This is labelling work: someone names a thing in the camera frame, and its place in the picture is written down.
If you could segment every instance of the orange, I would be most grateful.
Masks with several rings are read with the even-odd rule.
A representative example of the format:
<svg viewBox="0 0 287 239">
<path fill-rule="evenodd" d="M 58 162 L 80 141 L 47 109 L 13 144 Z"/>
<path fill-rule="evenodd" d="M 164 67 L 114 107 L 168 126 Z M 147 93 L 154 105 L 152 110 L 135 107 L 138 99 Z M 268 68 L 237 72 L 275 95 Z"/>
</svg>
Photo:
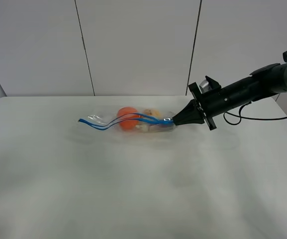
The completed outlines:
<svg viewBox="0 0 287 239">
<path fill-rule="evenodd" d="M 130 113 L 138 113 L 138 111 L 133 107 L 124 107 L 118 111 L 117 116 L 120 117 L 120 116 L 124 116 Z M 120 120 L 134 119 L 134 118 L 139 118 L 139 117 L 140 116 L 137 116 L 137 115 L 127 115 L 127 116 L 120 118 Z M 127 131 L 127 130 L 133 129 L 138 123 L 139 121 L 137 120 L 126 120 L 124 122 L 120 122 L 119 125 L 122 128 L 122 130 Z"/>
</svg>

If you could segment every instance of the plastic bag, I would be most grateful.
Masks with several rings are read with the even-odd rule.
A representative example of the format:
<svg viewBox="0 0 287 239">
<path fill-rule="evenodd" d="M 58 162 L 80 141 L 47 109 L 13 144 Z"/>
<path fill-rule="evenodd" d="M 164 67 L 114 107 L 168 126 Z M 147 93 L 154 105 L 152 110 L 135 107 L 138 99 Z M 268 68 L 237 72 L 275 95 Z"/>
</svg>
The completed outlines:
<svg viewBox="0 0 287 239">
<path fill-rule="evenodd" d="M 173 113 L 157 109 L 123 107 L 109 112 L 98 112 L 79 119 L 97 130 L 114 128 L 127 132 L 164 132 L 175 129 Z"/>
</svg>

